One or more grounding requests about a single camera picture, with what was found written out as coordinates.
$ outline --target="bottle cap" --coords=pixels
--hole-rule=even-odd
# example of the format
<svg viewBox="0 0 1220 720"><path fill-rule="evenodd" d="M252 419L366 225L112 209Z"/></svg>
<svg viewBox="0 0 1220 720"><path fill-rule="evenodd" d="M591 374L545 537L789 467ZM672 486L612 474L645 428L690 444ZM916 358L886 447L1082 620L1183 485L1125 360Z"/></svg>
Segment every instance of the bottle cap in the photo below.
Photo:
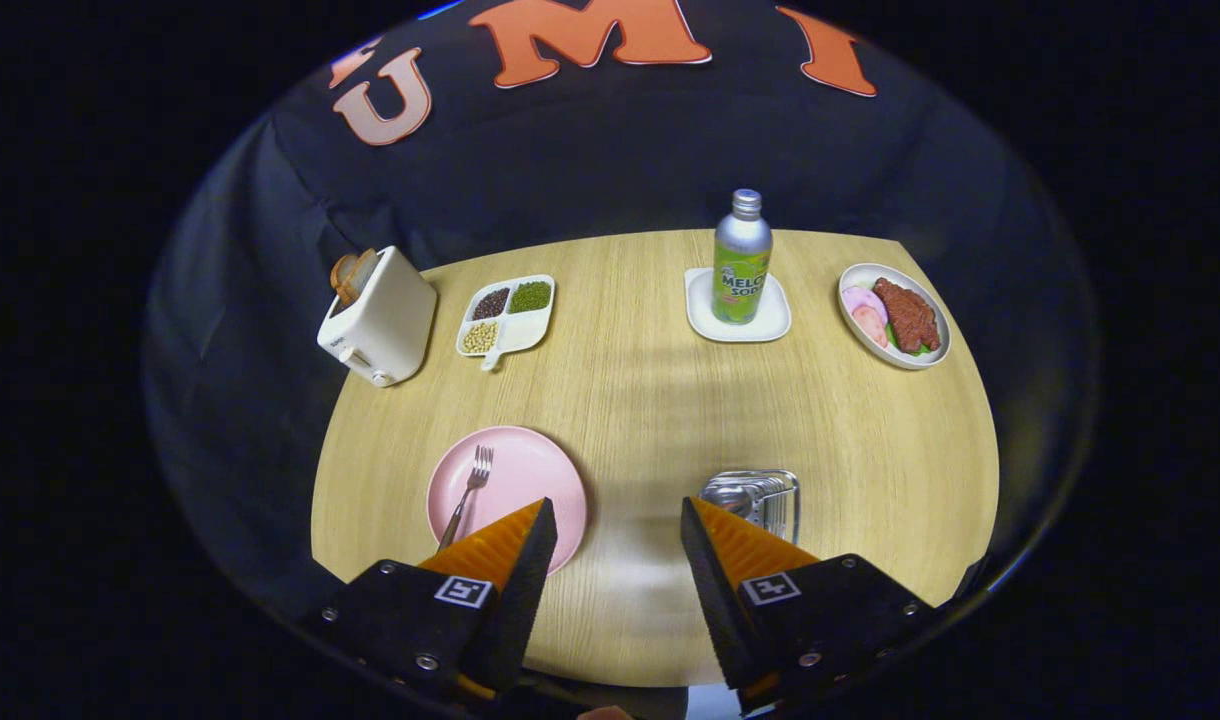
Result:
<svg viewBox="0 0 1220 720"><path fill-rule="evenodd" d="M761 217L761 193L748 188L734 190L734 214Z"/></svg>

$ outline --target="white divided plate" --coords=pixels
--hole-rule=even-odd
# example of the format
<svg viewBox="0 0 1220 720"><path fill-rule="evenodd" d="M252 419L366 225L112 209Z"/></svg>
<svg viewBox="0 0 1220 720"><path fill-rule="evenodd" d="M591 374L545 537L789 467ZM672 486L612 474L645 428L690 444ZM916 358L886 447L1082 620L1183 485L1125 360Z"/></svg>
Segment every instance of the white divided plate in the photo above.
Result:
<svg viewBox="0 0 1220 720"><path fill-rule="evenodd" d="M756 317L747 325L730 325L712 314L712 268L686 270L686 316L694 332L717 342L777 340L792 327L788 297L770 273L766 273L766 286L761 289Z"/></svg>
<svg viewBox="0 0 1220 720"><path fill-rule="evenodd" d="M509 312L508 308L512 304L512 294L517 292L518 284L529 282L547 282L551 286L551 295L547 299L547 308L526 312ZM472 311L477 309L482 297L505 287L508 288L508 300L504 303L504 311L494 319L472 320ZM523 278L489 283L477 290L476 295L472 295L468 309L464 310L464 322L459 325L459 334L454 340L455 350L459 350L459 355L465 358L486 358L481 369L493 370L499 356L505 351L527 350L529 347L536 347L538 340L543 340L543 336L547 334L547 321L551 317L551 305L555 304L556 281L551 278L551 275L526 275ZM486 323L499 323L495 345L488 351L464 351L464 336L476 325Z"/></svg>
<svg viewBox="0 0 1220 720"><path fill-rule="evenodd" d="M878 343L867 337L866 332L863 332L861 327L858 327L858 322L845 310L845 301L842 300L842 292L847 287L860 286L866 287L867 290L872 289L878 278L886 278L889 282L906 288L908 290L916 292L931 310L935 310L935 323L939 326L939 350L926 351L922 355L908 355L906 351L899 350L894 342L891 342L888 347L881 347ZM837 306L841 310L842 316L845 319L845 323L849 325L854 337L863 343L863 347L869 348L872 354L878 356L881 360L892 365L898 365L899 369L906 370L925 370L930 366L938 365L948 356L948 351L952 348L952 328L948 327L948 319L943 314L943 308L935 301L935 298L930 295L915 279L908 277L898 270L887 268L884 265L877 264L859 264L852 265L849 268L842 273L842 279L837 283Z"/></svg>

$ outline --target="steak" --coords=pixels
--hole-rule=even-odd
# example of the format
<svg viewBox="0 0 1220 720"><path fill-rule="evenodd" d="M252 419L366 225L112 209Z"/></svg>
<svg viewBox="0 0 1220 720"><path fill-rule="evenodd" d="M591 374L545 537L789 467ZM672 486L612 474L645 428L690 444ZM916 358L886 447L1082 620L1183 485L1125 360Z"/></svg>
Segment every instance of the steak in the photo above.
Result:
<svg viewBox="0 0 1220 720"><path fill-rule="evenodd" d="M886 278L878 278L872 292L884 304L894 329L894 342L899 350L916 351L921 345L939 350L939 325L935 322L935 310L916 292L899 287Z"/></svg>

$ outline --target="metal object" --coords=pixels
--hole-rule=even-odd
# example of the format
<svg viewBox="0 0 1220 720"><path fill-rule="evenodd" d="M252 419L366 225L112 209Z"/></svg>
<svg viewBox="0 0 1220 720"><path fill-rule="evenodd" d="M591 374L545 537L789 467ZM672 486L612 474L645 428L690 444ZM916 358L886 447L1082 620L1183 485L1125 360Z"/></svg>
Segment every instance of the metal object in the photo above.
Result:
<svg viewBox="0 0 1220 720"><path fill-rule="evenodd" d="M464 503L468 500L468 493L486 487L486 481L490 478L490 466L495 461L495 448L477 445L477 456L472 461L472 473L468 475L468 488L464 491L464 497L459 498L459 506L455 506L454 515L447 525L444 533L440 533L440 543L437 543L437 552L445 550L454 542L455 533L459 532L459 520L464 519Z"/></svg>
<svg viewBox="0 0 1220 720"><path fill-rule="evenodd" d="M723 323L745 325L756 317L773 247L770 225L761 218L761 193L741 188L732 211L716 225L712 266L712 314Z"/></svg>
<svg viewBox="0 0 1220 720"><path fill-rule="evenodd" d="M788 470L716 473L698 495L793 544L802 537L802 483Z"/></svg>

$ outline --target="pink plate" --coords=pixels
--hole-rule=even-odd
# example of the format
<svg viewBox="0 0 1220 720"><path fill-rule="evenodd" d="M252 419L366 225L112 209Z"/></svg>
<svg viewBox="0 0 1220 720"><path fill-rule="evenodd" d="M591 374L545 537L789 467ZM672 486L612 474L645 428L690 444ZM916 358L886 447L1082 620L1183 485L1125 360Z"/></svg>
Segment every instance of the pink plate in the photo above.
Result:
<svg viewBox="0 0 1220 720"><path fill-rule="evenodd" d="M473 491L464 503L464 519L459 521L455 539L468 537L542 497L550 497L556 516L556 547L551 550L547 574L554 574L580 548L588 521L588 500L573 463L555 442L533 430L514 425L477 430L440 456L428 483L432 537L438 539L445 532L459 498L468 488L468 471L472 471L477 445L495 448L495 464L486 487Z"/></svg>

